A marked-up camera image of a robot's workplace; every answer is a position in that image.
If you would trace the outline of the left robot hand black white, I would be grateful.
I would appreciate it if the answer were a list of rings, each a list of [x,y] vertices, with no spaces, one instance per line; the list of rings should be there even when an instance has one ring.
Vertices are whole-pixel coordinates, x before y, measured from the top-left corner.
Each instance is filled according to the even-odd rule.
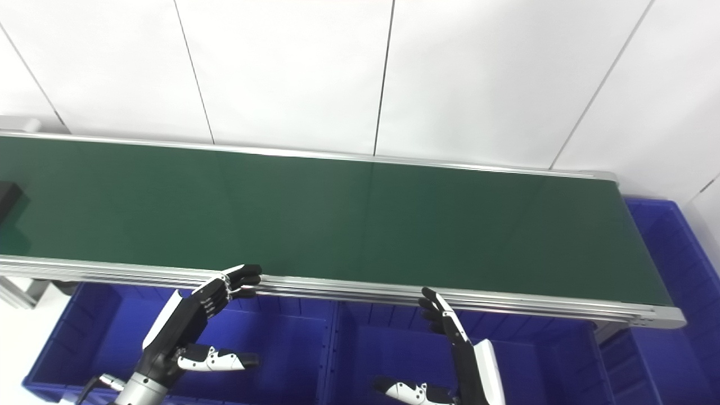
[[[134,375],[171,389],[186,371],[244,371],[260,365],[258,354],[218,349],[198,339],[209,320],[232,300],[254,298],[262,267],[241,264],[217,272],[188,296],[176,290],[142,344]]]

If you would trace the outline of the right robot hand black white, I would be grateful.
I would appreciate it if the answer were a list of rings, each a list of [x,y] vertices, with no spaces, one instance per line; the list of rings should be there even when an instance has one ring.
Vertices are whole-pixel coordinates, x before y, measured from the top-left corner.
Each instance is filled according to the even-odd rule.
[[[378,375],[372,382],[376,392],[405,404],[504,404],[506,395],[497,366],[496,351],[489,339],[473,343],[452,306],[439,292],[422,287],[417,300],[430,330],[443,334],[451,345],[457,391],[429,382],[394,379]]]

